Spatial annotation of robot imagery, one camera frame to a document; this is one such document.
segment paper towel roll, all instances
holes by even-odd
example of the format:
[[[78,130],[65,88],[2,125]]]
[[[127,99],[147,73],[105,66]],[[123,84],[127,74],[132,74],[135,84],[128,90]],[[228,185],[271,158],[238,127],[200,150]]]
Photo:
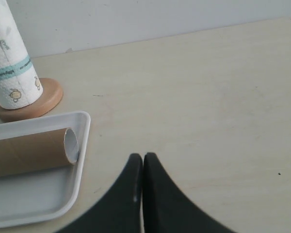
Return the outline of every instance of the paper towel roll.
[[[75,164],[79,156],[70,128],[0,140],[0,177]]]
[[[18,109],[43,92],[6,0],[0,0],[0,106]]]

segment cardboard tube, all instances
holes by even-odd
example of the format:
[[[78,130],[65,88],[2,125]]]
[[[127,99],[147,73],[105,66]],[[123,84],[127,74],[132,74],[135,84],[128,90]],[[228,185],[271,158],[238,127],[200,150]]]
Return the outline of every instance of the cardboard tube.
[[[0,140],[0,177],[75,164],[78,140],[72,129]]]

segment teal stripe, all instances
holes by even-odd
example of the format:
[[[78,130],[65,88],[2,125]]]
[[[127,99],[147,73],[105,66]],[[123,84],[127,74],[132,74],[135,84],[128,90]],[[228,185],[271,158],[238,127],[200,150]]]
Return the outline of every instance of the teal stripe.
[[[21,75],[25,73],[27,70],[29,70],[31,67],[32,62],[30,60],[30,57],[27,56],[24,60],[20,61],[19,63],[13,66],[0,68],[0,81],[12,78],[17,75]]]

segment wall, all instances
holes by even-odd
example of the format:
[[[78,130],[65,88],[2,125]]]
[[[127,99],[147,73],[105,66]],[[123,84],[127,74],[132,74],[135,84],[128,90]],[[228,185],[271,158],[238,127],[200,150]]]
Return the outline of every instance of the wall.
[[[291,16],[291,0],[8,0],[32,57]]]

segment table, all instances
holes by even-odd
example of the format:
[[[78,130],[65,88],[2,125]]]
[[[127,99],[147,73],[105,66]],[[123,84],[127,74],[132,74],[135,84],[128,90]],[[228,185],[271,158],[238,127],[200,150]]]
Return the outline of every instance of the table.
[[[33,60],[58,80],[49,113],[92,117],[79,197],[63,217],[0,233],[54,232],[85,212],[132,152],[156,152],[183,192],[240,233],[291,233],[291,19]]]

